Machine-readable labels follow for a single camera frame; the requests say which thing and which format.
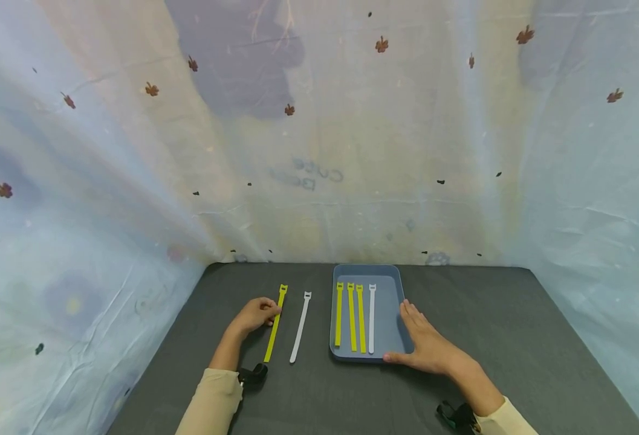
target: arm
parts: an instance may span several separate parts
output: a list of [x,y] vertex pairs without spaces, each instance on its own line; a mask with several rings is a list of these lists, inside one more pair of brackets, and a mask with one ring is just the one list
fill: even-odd
[[414,341],[414,352],[385,353],[386,362],[452,379],[472,407],[483,435],[536,435],[479,363],[440,335],[414,304],[405,299],[399,311]]
[[242,400],[237,365],[242,342],[263,324],[272,325],[280,307],[269,298],[252,299],[227,327],[215,349],[176,435],[226,435]]

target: fabric backdrop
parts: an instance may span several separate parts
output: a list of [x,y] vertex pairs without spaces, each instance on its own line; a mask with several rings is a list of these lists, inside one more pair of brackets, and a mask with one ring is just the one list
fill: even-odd
[[639,415],[639,0],[0,0],[0,434],[214,261],[527,267]]

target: dark gray tabletop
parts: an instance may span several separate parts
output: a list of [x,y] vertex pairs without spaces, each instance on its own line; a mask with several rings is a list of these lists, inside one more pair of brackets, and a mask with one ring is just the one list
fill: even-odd
[[[264,388],[246,391],[231,434],[450,434],[435,416],[462,402],[442,376],[329,356],[334,265],[211,265],[109,435],[174,434],[228,323],[253,297],[288,285]],[[478,359],[539,434],[636,435],[639,420],[534,275],[499,267],[398,266],[406,297]],[[297,362],[288,360],[302,294],[312,292]],[[265,353],[252,335],[242,366]]]

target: beige sleeve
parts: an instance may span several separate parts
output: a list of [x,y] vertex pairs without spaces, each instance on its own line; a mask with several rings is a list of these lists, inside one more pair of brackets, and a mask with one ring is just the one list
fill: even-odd
[[236,372],[206,369],[176,435],[227,435],[241,400]]
[[538,435],[512,403],[505,403],[488,417],[476,416],[481,435]]

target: gray tray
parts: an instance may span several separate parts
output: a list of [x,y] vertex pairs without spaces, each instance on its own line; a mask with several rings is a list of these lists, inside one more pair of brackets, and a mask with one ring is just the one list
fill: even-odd
[[[343,283],[341,345],[336,347],[337,284]],[[355,340],[357,352],[351,350],[351,317],[348,303],[348,283],[363,286],[363,313],[365,322],[366,353],[360,352],[360,325],[358,293],[353,292],[353,314],[355,315]],[[369,285],[377,285],[375,291],[375,352],[369,353],[370,292]],[[414,351],[414,344],[399,317],[399,304],[404,299],[401,276],[392,265],[338,265],[334,267],[332,290],[331,329],[329,349],[334,357],[353,363],[382,363],[385,352]]]

